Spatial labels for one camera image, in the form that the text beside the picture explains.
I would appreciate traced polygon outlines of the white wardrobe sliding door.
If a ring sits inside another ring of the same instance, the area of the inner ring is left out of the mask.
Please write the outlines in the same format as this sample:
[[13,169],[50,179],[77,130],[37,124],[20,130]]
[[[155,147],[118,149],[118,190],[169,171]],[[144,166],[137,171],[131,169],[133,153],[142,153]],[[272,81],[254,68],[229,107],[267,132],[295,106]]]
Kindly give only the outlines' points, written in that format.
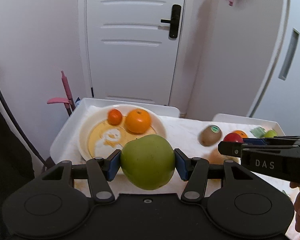
[[286,17],[280,52],[250,115],[300,135],[300,0],[287,0]]

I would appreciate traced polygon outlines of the cream duck print plate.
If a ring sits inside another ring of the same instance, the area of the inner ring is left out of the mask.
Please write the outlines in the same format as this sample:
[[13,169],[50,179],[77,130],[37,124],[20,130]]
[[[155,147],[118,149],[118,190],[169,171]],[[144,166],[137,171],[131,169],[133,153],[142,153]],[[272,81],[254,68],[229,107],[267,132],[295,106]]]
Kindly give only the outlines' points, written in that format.
[[[106,158],[116,149],[122,149],[126,143],[139,139],[149,134],[157,134],[166,138],[166,129],[161,118],[150,110],[151,126],[143,134],[133,134],[125,127],[125,119],[128,113],[140,109],[136,105],[112,105],[100,108],[89,115],[80,125],[77,147],[86,161],[94,157]],[[117,109],[123,115],[121,123],[113,126],[108,122],[108,112]]]

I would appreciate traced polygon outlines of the white panel door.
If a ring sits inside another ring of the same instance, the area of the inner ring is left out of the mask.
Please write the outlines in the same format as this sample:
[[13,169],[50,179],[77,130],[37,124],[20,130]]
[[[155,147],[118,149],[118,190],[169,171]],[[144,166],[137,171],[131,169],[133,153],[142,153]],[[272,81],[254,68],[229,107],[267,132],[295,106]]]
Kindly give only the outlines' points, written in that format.
[[[168,105],[185,0],[83,0],[90,92],[94,98]],[[181,5],[177,39],[172,5]]]

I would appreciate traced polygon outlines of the white tray table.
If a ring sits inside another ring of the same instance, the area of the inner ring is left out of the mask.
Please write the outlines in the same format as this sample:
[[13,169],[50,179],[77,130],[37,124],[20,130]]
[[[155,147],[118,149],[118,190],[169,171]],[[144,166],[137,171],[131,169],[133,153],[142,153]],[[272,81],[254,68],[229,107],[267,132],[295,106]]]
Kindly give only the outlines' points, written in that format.
[[[137,108],[144,108],[151,116],[150,128],[143,134],[132,134],[126,130],[124,123],[111,126],[107,115],[114,108],[123,116]],[[219,127],[223,136],[243,131],[254,137],[258,127],[274,129],[279,135],[283,133],[272,121],[224,114],[217,115],[212,121],[198,121],[181,119],[178,110],[166,106],[84,99],[55,138],[50,155],[55,163],[70,160],[74,164],[83,164],[93,157],[106,158],[126,143],[150,135],[163,148],[179,148],[188,157],[205,157],[210,163],[222,163],[224,157],[217,152],[216,145],[203,146],[198,141],[200,132],[210,125]]]

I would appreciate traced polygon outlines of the large red yellow apple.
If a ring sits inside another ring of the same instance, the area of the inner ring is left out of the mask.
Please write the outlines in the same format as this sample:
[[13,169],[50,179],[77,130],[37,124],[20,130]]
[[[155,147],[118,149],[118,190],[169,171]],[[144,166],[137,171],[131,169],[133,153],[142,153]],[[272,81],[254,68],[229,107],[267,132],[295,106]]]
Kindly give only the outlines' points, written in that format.
[[226,160],[233,160],[237,163],[240,163],[239,158],[236,158],[236,157],[233,157],[233,156],[222,155],[222,154],[219,153],[217,148],[215,148],[209,154],[209,156],[207,157],[207,160],[211,164],[218,164],[218,165],[222,165],[224,163],[224,161],[226,161]]

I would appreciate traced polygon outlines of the green apple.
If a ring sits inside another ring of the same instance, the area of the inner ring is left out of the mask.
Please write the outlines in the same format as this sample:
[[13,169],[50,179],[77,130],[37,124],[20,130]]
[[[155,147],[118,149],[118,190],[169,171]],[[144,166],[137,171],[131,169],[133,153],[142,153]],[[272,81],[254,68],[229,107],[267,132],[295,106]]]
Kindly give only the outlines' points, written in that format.
[[273,138],[277,136],[277,132],[274,129],[270,129],[262,135],[263,138]]
[[136,187],[159,189],[174,174],[174,150],[165,138],[156,134],[146,135],[125,144],[121,150],[121,168]]

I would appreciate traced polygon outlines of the brown kiwi with sticker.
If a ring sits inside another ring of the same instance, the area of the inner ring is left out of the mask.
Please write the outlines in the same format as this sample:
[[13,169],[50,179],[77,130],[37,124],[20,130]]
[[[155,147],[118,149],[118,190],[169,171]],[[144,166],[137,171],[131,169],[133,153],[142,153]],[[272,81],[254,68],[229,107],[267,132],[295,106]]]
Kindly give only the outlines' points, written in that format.
[[221,137],[221,129],[216,125],[210,125],[200,132],[198,140],[201,145],[209,147],[220,141]]

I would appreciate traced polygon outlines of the red cherry tomato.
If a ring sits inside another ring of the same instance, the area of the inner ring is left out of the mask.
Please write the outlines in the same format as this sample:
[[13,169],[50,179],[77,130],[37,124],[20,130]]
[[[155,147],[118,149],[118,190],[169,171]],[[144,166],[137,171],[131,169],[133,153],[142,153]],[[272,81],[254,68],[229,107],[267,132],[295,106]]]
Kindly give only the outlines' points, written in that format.
[[243,143],[243,138],[239,134],[232,132],[232,133],[227,134],[224,137],[223,141]]

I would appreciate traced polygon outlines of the pink stick tool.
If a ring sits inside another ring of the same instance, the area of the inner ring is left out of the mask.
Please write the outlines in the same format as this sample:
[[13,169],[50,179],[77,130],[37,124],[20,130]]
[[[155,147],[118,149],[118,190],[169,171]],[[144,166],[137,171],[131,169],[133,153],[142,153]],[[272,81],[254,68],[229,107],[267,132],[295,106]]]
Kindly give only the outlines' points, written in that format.
[[50,98],[49,100],[47,100],[46,104],[47,105],[63,104],[67,111],[68,116],[70,116],[75,110],[76,105],[72,96],[68,78],[66,77],[63,70],[61,71],[61,81],[65,92],[65,96]]

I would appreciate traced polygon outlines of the dark clothing of person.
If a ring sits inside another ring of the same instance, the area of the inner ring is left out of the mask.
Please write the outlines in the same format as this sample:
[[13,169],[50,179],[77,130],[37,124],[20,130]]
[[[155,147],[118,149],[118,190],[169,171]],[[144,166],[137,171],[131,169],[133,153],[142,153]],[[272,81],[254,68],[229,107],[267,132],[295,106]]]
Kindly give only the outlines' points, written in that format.
[[0,239],[8,235],[1,213],[4,200],[33,179],[31,155],[0,112]]

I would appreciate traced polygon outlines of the green apple front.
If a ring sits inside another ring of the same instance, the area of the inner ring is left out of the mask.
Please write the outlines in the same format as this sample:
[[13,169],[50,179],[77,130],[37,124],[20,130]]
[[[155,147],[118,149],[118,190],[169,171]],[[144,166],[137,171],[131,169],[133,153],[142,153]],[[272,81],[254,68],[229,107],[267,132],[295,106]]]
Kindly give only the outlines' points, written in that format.
[[159,189],[174,174],[174,150],[165,138],[156,134],[146,135],[125,144],[121,150],[121,168],[136,187]]

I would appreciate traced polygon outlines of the small tangerine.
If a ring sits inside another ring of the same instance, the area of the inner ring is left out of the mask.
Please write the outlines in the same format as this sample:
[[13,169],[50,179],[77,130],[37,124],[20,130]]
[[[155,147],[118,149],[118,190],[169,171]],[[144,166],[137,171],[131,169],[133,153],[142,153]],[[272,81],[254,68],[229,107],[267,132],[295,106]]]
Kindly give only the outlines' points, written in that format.
[[117,109],[111,109],[108,112],[108,117],[107,117],[108,123],[113,125],[113,126],[117,126],[119,124],[121,124],[122,121],[122,114],[119,110]]

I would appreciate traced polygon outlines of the orange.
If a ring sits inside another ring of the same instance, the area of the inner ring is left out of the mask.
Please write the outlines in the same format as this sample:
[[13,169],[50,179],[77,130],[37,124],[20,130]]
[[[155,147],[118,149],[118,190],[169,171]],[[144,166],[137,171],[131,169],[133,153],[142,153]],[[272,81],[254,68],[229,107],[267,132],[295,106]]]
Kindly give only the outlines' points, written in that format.
[[248,135],[245,132],[243,132],[242,130],[235,130],[235,131],[233,131],[233,133],[236,133],[241,138],[247,138],[248,137]]
[[125,127],[134,134],[143,134],[151,126],[151,116],[143,109],[137,108],[130,111],[125,119]]

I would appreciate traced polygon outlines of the green apple far right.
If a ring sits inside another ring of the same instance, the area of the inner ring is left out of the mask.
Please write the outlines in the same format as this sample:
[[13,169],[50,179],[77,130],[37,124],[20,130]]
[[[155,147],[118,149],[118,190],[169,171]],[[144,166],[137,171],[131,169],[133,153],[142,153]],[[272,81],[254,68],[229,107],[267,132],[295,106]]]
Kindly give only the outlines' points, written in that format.
[[277,136],[277,132],[274,129],[270,129],[262,135],[263,138],[273,138]]

